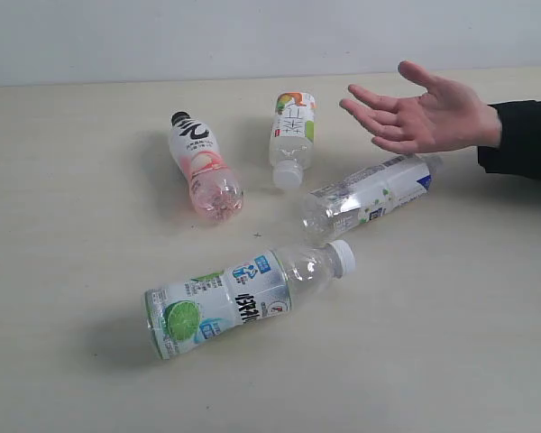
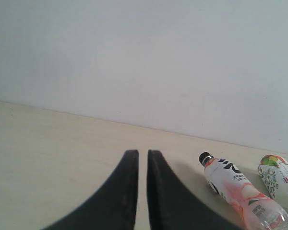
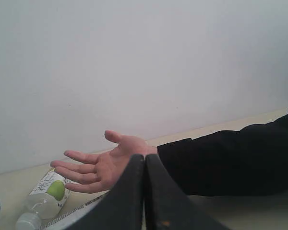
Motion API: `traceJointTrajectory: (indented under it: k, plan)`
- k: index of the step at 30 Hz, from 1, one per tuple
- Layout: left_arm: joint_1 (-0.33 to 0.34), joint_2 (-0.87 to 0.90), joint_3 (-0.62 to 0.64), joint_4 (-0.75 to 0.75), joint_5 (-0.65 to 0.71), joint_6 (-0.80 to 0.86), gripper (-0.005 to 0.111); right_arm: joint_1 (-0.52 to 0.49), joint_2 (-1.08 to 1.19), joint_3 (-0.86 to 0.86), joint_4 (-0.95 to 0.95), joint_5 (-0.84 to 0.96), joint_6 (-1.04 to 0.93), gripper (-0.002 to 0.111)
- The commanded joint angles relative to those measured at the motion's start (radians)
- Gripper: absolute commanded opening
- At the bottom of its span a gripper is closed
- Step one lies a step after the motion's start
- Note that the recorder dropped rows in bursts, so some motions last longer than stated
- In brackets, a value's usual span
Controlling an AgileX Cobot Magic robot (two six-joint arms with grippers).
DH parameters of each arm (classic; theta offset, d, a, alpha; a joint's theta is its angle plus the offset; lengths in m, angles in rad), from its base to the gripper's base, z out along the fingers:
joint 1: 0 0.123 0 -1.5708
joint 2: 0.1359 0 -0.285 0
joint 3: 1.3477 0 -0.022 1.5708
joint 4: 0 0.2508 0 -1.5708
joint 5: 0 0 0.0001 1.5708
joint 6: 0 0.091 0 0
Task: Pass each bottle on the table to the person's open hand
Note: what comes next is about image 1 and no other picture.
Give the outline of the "black sleeved forearm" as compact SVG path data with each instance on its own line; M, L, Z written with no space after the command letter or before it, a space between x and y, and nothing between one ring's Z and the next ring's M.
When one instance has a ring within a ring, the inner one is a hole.
M477 158L488 173L541 180L541 101L493 104L501 122L500 145L480 146Z

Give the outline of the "open bare human hand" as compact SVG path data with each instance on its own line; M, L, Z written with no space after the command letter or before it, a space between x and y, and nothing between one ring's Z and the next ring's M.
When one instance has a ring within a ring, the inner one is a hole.
M348 91L353 97L339 103L372 135L374 145L396 154L500 146L499 115L474 90L408 60L398 65L398 73L426 92L417 97L391 97L352 84Z

